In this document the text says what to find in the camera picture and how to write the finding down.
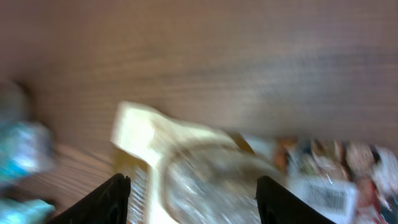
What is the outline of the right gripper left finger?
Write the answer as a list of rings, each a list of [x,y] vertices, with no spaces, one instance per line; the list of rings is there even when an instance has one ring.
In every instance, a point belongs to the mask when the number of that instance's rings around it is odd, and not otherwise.
[[[49,224],[126,224],[131,180],[115,174]]]

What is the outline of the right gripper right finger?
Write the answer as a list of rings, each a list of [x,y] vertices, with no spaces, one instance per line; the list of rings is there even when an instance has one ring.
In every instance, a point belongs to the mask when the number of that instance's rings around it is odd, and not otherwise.
[[[269,176],[257,180],[256,200],[262,224],[334,224]]]

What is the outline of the beige plastic pouch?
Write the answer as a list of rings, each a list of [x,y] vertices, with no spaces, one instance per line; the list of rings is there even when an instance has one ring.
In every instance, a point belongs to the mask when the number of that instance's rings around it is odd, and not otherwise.
[[[397,222],[397,156],[375,144],[227,133],[128,101],[111,142],[129,223],[261,223],[263,176],[334,223]]]

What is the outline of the teal packet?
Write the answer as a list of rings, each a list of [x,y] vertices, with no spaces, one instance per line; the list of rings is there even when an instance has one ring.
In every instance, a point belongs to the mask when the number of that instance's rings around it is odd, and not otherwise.
[[[52,132],[40,123],[14,123],[1,131],[1,187],[50,170],[55,164]]]

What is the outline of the green white small box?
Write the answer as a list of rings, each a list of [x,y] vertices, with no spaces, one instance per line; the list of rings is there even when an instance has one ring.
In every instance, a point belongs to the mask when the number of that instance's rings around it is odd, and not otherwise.
[[[1,224],[39,224],[45,223],[55,207],[40,199],[17,202],[1,200]]]

